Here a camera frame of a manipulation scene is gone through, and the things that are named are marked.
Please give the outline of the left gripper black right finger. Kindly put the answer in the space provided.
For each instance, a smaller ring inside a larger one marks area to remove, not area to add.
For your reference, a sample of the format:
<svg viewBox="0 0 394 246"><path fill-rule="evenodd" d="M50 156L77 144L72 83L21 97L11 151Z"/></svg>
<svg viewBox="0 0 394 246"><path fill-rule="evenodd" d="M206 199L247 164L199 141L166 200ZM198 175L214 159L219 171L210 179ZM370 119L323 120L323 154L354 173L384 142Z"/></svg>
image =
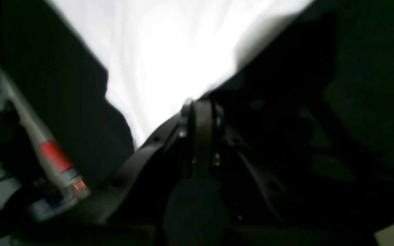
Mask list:
<svg viewBox="0 0 394 246"><path fill-rule="evenodd" d="M250 246L376 246L394 224L394 171L369 155L307 147L349 177L320 173L312 159L261 160L214 101L197 101L197 177L216 175L233 218L224 238Z"/></svg>

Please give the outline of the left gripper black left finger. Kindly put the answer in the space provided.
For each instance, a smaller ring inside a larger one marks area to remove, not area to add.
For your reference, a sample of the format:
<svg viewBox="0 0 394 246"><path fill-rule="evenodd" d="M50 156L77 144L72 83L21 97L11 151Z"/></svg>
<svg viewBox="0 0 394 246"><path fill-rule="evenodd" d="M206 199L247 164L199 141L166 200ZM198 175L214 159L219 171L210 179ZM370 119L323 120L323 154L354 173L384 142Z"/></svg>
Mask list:
<svg viewBox="0 0 394 246"><path fill-rule="evenodd" d="M155 246L168 196L182 174L167 151L191 133L195 101L164 122L81 203L42 224L18 230L14 246Z"/></svg>

